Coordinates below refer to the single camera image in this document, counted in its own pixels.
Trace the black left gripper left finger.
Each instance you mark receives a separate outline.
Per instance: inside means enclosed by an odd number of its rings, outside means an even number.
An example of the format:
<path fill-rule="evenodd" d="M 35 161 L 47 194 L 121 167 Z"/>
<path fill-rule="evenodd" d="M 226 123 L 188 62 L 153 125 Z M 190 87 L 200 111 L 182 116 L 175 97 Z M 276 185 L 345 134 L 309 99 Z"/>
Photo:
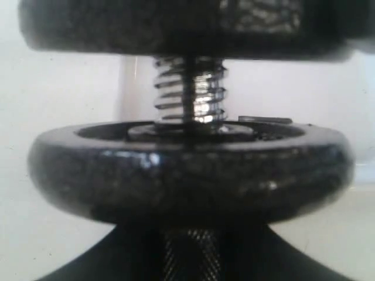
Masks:
<path fill-rule="evenodd" d="M 115 227 L 99 243 L 40 280 L 162 280 L 158 232 Z"/>

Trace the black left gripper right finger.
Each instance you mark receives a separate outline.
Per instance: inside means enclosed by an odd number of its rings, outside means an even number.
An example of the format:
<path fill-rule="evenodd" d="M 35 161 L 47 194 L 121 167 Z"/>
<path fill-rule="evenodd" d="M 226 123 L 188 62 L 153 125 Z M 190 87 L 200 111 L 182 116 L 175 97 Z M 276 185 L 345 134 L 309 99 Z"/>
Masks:
<path fill-rule="evenodd" d="M 224 233 L 223 280 L 339 280 L 340 274 L 258 225 Z"/>

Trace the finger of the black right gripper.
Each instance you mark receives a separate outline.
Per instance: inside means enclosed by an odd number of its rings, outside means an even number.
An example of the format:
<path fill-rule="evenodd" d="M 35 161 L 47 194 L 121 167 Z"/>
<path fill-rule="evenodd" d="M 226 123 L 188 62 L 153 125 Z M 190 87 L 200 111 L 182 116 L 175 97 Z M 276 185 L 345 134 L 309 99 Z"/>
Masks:
<path fill-rule="evenodd" d="M 239 122 L 263 122 L 263 123 L 274 123 L 274 124 L 292 124 L 290 118 L 280 117 L 264 117 L 264 116 L 239 116 Z"/>

